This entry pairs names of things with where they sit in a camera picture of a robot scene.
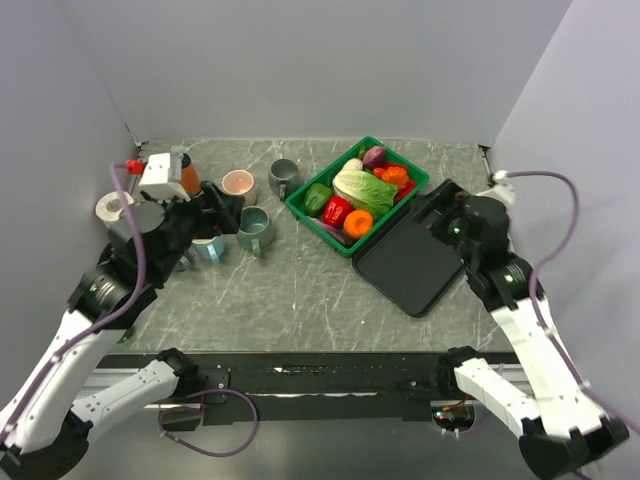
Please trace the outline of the pink ceramic mug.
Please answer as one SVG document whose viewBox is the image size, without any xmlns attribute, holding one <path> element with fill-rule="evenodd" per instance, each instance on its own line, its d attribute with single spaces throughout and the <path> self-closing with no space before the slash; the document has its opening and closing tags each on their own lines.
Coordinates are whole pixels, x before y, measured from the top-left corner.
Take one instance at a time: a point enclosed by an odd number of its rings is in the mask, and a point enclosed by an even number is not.
<svg viewBox="0 0 640 480">
<path fill-rule="evenodd" d="M 249 171 L 230 171 L 223 177 L 221 185 L 226 194 L 242 197 L 245 207 L 253 206 L 257 203 L 256 181 Z"/>
</svg>

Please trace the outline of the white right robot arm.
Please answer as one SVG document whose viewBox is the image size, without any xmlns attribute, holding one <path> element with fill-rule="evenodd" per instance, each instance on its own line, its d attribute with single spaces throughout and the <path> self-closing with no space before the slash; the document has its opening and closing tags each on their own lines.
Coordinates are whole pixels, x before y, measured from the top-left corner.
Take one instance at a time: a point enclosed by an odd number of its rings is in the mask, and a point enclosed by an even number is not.
<svg viewBox="0 0 640 480">
<path fill-rule="evenodd" d="M 532 392 L 506 380 L 471 347 L 441 356 L 437 387 L 467 394 L 516 437 L 539 479 L 556 479 L 596 463 L 629 438 L 629 425 L 590 397 L 550 317 L 535 269 L 512 249 L 508 179 L 473 195 L 450 179 L 411 207 L 412 217 L 457 254 L 471 290 L 513 348 Z"/>
</svg>

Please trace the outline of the grey blue mug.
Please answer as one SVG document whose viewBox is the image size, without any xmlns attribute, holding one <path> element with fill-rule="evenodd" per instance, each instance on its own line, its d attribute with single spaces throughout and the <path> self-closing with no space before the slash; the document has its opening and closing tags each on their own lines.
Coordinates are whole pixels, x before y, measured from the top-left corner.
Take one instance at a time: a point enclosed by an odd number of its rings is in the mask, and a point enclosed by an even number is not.
<svg viewBox="0 0 640 480">
<path fill-rule="evenodd" d="M 278 159 L 270 167 L 268 182 L 271 191 L 284 202 L 302 185 L 302 178 L 295 162 Z"/>
</svg>

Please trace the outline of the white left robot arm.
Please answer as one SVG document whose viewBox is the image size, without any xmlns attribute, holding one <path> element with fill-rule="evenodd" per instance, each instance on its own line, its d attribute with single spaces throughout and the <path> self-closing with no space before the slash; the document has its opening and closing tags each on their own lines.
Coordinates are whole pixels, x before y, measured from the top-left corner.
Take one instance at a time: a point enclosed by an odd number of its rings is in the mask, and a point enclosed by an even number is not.
<svg viewBox="0 0 640 480">
<path fill-rule="evenodd" d="M 210 182 L 195 196 L 131 206 L 108 229 L 97 264 L 85 272 L 50 346 L 1 412 L 1 469 L 11 479 L 60 479 L 89 446 L 142 407 L 191 399 L 198 365 L 176 348 L 130 377 L 80 397 L 109 350 L 157 297 L 196 239 L 234 234 L 242 199 Z"/>
</svg>

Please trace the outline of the light blue faceted mug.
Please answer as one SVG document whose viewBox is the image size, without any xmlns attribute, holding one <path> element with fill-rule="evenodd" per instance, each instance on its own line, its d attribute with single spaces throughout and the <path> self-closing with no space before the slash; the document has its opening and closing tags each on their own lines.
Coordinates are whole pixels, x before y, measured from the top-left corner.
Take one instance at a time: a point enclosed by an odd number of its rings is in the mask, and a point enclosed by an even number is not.
<svg viewBox="0 0 640 480">
<path fill-rule="evenodd" d="M 191 246 L 180 258 L 175 271 L 194 271 L 201 264 L 219 263 L 225 253 L 222 237 L 193 240 Z"/>
</svg>

